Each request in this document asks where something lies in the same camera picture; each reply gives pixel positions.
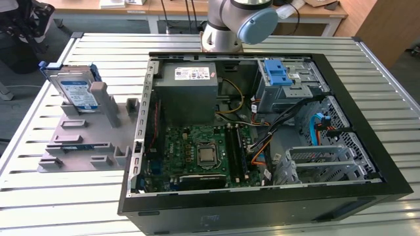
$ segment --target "metal worktable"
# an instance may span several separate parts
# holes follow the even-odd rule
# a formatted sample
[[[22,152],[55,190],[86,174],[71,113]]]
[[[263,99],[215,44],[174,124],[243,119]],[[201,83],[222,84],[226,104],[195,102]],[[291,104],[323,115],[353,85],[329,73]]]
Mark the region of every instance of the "metal worktable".
[[[415,193],[341,222],[214,234],[420,235],[420,109],[365,44],[351,38],[275,36],[245,47],[246,52],[326,54]],[[123,102],[142,97],[150,51],[199,50],[198,35],[86,33],[71,39],[59,61],[95,62],[109,93]],[[63,113],[61,103],[47,82],[0,159],[0,234],[142,235],[117,213],[123,171],[37,172]]]

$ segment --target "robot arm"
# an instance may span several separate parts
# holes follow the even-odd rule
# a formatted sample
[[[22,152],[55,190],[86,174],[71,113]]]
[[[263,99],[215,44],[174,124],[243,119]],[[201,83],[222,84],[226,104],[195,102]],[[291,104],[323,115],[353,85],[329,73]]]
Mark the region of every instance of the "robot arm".
[[[35,0],[0,0],[0,31],[27,42],[37,53],[45,53],[43,40],[54,12],[53,5]]]
[[[209,25],[203,34],[203,49],[209,52],[238,52],[242,42],[261,43],[278,25],[273,0],[210,1]]]

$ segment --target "table leg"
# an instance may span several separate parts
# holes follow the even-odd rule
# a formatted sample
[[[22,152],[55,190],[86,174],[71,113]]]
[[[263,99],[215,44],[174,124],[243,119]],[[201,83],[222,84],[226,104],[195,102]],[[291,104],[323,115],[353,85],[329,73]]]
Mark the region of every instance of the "table leg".
[[[147,16],[147,21],[150,23],[151,33],[159,33],[159,28],[158,28],[159,16],[157,15]]]
[[[54,19],[55,25],[58,26],[58,28],[62,28],[63,25],[63,19]]]
[[[337,33],[337,29],[339,28],[341,22],[342,18],[330,18],[330,23],[326,26],[322,36],[334,36]]]
[[[14,98],[14,94],[0,82],[0,99],[3,99],[5,101],[10,101],[13,100],[13,98]]]

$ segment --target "power cable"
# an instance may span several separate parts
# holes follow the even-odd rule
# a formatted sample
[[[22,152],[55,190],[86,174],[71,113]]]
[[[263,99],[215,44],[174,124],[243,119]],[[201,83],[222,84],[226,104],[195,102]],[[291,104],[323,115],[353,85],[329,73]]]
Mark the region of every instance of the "power cable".
[[[287,1],[287,3],[293,6],[293,8],[295,8],[295,11],[298,13],[298,23],[295,25],[295,30],[291,33],[287,34],[287,35],[295,35],[295,33],[298,31],[298,28],[299,28],[299,24],[301,24],[301,12],[299,12],[298,8],[293,5],[293,3],[290,1]]]
[[[190,16],[190,7],[189,7],[189,1],[187,1],[187,0],[186,0],[186,6],[187,6],[187,13],[189,13],[190,33],[193,34],[193,29],[191,29],[191,16]]]
[[[163,9],[165,9],[165,14],[166,14],[167,34],[170,34],[170,23],[169,23],[169,15],[167,15],[167,10],[166,10],[165,0],[161,0],[161,3],[163,4]]]
[[[197,14],[197,7],[195,7],[195,0],[191,0],[191,4],[193,4],[193,11],[195,12],[197,30],[199,30],[199,25],[198,25],[198,14]]]

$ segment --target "sticker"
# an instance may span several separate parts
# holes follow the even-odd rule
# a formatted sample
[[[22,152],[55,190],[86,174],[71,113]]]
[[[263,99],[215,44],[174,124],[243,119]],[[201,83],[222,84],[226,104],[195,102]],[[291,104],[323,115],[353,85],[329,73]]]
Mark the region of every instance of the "sticker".
[[[70,150],[70,149],[77,150],[78,147],[63,147],[63,149],[65,149],[65,150]]]
[[[145,14],[146,11],[127,11],[127,13]]]
[[[297,78],[297,79],[299,79],[301,76],[299,76],[299,74],[290,74],[290,78]]]
[[[277,153],[275,157],[274,157],[274,161],[281,161],[282,155]]]
[[[175,69],[175,80],[210,80],[209,67],[179,67]]]
[[[87,81],[62,81],[61,83],[67,97],[78,108],[86,110],[98,108],[95,97],[89,91]]]
[[[271,180],[271,173],[269,169],[265,170],[265,176],[269,178],[269,180]]]
[[[257,110],[258,110],[258,106],[255,104],[251,105],[251,111],[253,113],[257,113]]]

